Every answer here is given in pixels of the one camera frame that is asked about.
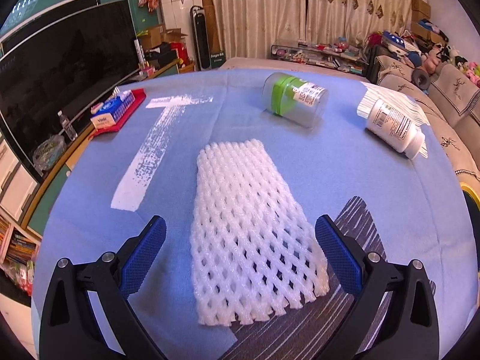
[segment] bottle cap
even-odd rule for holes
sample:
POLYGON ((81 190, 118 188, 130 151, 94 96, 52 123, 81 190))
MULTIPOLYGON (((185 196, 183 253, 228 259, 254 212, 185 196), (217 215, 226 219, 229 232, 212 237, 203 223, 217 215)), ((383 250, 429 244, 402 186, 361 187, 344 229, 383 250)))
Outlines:
POLYGON ((412 142, 406 147, 405 155, 413 160, 419 153, 423 143, 425 142, 425 135, 421 131, 417 131, 417 135, 412 139, 412 142))

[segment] yellow rim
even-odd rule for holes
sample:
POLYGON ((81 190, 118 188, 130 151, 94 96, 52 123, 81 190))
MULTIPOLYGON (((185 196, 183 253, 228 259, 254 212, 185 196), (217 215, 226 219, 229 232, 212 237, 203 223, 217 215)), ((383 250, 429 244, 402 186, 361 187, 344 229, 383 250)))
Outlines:
POLYGON ((470 197, 474 200, 475 204, 477 205, 478 209, 480 210, 480 197, 477 195, 477 193, 471 188, 470 185, 467 183, 461 182, 460 187, 462 188, 463 191, 468 193, 470 197))

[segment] white floor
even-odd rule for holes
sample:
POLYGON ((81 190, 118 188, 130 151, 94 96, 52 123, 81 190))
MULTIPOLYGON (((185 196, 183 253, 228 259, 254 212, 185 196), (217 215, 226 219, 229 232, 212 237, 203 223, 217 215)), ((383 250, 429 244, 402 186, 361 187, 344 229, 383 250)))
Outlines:
POLYGON ((0 294, 0 312, 19 341, 36 359, 37 353, 33 344, 32 314, 30 307, 17 303, 0 294))

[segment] tower fan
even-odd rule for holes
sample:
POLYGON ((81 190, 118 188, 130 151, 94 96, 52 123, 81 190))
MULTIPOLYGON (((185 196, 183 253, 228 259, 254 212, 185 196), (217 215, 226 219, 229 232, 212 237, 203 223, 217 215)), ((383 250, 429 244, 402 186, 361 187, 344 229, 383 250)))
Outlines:
POLYGON ((198 69, 208 71, 212 68, 212 65, 210 63, 210 47, 208 46, 205 10, 198 5, 194 5, 190 9, 190 18, 193 27, 193 39, 198 69))

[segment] metal screw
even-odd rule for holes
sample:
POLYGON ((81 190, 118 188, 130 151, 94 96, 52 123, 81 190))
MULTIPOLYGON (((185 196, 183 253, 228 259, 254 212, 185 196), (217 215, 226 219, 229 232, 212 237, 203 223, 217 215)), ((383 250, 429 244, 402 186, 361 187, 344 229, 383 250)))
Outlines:
POLYGON ((109 263, 110 261, 113 261, 114 258, 115 258, 115 254, 112 253, 111 251, 108 251, 102 254, 102 261, 104 263, 109 263))
POLYGON ((65 268, 68 265, 68 259, 60 259, 57 265, 59 268, 65 268))
POLYGON ((423 268, 422 262, 421 262, 420 260, 418 260, 418 259, 413 260, 413 261, 412 261, 412 265, 413 265, 413 267, 416 268, 416 269, 422 269, 422 268, 423 268))
POLYGON ((367 257, 372 263, 377 263, 378 261, 380 261, 380 255, 378 253, 375 253, 374 251, 370 252, 367 257))

